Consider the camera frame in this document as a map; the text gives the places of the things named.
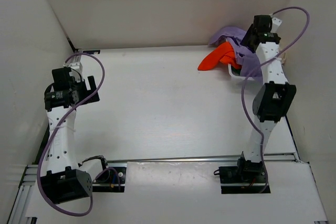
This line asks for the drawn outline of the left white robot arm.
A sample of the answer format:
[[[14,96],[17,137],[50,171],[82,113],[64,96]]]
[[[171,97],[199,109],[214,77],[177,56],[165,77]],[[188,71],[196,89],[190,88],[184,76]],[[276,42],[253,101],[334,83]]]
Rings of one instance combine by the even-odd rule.
[[[90,197],[92,182],[105,169],[100,159],[78,162],[75,153],[75,105],[96,89],[93,76],[85,83],[82,66],[72,63],[52,70],[53,90],[44,95],[50,133],[54,135],[47,148],[46,171],[41,175],[41,186],[54,204]]]

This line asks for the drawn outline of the purple t shirt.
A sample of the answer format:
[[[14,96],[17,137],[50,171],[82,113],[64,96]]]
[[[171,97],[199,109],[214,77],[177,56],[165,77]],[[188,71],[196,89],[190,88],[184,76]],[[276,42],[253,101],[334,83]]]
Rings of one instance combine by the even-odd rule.
[[[226,26],[219,29],[208,41],[210,47],[215,49],[224,42],[229,42],[236,56],[236,61],[241,65],[241,76],[247,74],[256,66],[259,65],[259,59],[255,53],[241,45],[241,41],[245,36],[246,31],[235,26]]]

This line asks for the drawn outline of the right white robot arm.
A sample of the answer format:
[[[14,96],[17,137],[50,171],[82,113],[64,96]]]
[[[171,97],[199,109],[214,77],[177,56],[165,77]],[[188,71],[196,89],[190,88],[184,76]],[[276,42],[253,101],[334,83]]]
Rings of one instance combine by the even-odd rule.
[[[271,132],[284,117],[296,94],[296,86],[289,84],[279,58],[280,37],[270,15],[256,15],[242,40],[242,45],[254,52],[259,62],[263,85],[253,100],[254,130],[248,147],[237,162],[237,173],[243,181],[266,174],[263,152]]]

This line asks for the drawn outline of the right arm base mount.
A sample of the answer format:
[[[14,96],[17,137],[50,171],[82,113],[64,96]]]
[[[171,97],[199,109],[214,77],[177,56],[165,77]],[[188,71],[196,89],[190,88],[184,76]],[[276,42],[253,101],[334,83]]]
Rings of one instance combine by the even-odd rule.
[[[222,194],[270,194],[269,185],[266,185],[265,170],[257,173],[238,173],[237,166],[220,166],[213,172],[220,180]]]

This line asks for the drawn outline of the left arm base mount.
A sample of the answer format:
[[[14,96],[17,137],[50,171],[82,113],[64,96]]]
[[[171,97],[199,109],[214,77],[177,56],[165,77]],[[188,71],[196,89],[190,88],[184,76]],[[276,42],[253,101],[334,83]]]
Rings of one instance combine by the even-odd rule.
[[[91,176],[94,193],[123,193],[127,175],[126,166],[110,166],[102,156],[93,156],[78,163],[79,169]]]

